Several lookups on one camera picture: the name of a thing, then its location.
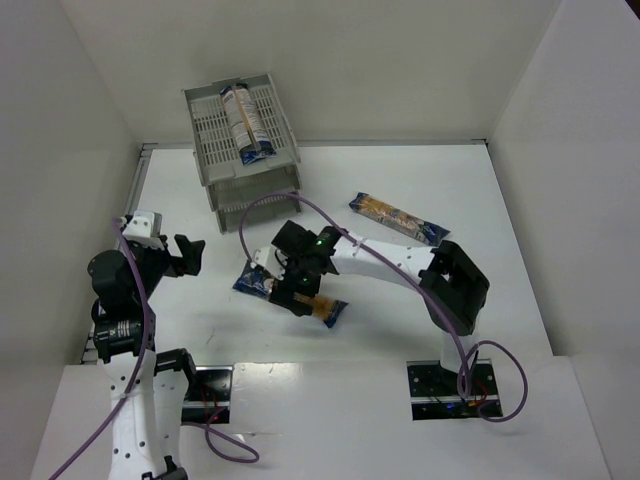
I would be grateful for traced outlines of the blue spaghetti bag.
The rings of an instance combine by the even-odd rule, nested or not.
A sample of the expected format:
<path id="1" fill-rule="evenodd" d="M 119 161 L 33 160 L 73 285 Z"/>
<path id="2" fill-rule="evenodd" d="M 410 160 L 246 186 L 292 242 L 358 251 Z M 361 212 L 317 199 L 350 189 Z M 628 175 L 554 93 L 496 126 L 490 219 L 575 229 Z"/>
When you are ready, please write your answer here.
<path id="1" fill-rule="evenodd" d="M 365 192 L 359 192 L 349 202 L 349 207 L 355 213 L 427 246 L 437 247 L 450 235 L 448 229 L 411 215 Z"/>
<path id="2" fill-rule="evenodd" d="M 297 292 L 286 291 L 279 281 L 264 268 L 252 267 L 246 262 L 232 289 L 265 300 L 282 307 L 297 317 L 312 316 L 331 329 L 349 305 L 342 300 L 322 295 L 310 297 Z"/>

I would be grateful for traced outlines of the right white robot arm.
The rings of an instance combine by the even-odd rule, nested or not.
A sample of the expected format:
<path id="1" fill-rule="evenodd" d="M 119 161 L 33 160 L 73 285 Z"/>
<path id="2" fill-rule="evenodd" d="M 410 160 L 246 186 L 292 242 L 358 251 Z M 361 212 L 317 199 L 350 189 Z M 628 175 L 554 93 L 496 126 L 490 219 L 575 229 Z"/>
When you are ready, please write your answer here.
<path id="1" fill-rule="evenodd" d="M 252 261 L 275 278 L 271 302 L 298 316 L 311 313 L 303 300 L 319 294 L 326 274 L 372 278 L 414 290 L 444 332 L 441 368 L 465 382 L 476 321 L 490 283 L 458 244 L 444 240 L 437 247 L 402 246 L 334 226 L 316 234 L 288 221 Z"/>

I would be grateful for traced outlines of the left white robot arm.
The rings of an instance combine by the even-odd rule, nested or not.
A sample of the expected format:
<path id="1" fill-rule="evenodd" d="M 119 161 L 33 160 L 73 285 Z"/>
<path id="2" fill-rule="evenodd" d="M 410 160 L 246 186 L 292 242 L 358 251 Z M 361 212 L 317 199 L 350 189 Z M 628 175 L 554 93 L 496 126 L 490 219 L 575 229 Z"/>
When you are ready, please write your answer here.
<path id="1" fill-rule="evenodd" d="M 195 380 L 184 348 L 157 352 L 155 314 L 148 300 L 164 277 L 196 276 L 204 242 L 176 235 L 128 235 L 118 250 L 96 255 L 87 270 L 97 296 L 93 341 L 109 380 L 112 479 L 185 479 L 179 459 L 184 398 Z"/>

